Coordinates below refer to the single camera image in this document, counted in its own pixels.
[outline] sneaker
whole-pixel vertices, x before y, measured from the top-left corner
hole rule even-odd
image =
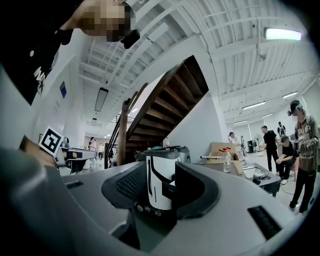
[[[282,181],[281,181],[281,185],[285,185],[285,184],[287,184],[288,183],[288,179],[283,179]]]

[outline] hand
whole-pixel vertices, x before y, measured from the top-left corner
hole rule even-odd
[[[36,158],[41,165],[43,166],[51,166],[56,167],[55,159],[52,155],[48,154],[44,150],[42,150],[38,144],[33,143],[31,140],[29,140],[27,137],[23,138],[23,151],[34,158]]]

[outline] wooden staircase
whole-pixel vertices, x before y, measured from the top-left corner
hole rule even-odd
[[[126,132],[125,162],[135,161],[135,151],[161,146],[208,90],[194,56],[165,73]]]

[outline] chair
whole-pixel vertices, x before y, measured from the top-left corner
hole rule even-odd
[[[299,169],[299,157],[296,158],[294,165],[291,167],[291,171],[294,172],[294,181],[296,181],[296,172]]]

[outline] black pants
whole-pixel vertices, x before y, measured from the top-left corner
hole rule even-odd
[[[300,205],[300,213],[303,213],[308,209],[308,204],[312,193],[314,191],[315,181],[316,181],[316,170],[304,171],[299,168],[298,175],[296,177],[295,191],[292,201],[290,202],[290,207],[294,208],[298,203],[298,199],[301,195],[302,188],[304,186],[304,195],[302,203]]]
[[[292,166],[295,164],[296,159],[291,159],[289,161],[284,161],[280,164],[277,165],[277,168],[279,171],[279,176],[283,177],[285,180],[289,179],[289,174],[290,174],[290,170],[292,168]]]
[[[277,153],[277,148],[267,148],[266,149],[266,156],[268,157],[268,168],[269,171],[272,171],[272,165],[271,165],[271,156],[273,157],[274,162],[276,162],[276,160],[279,158],[278,157],[278,153]]]

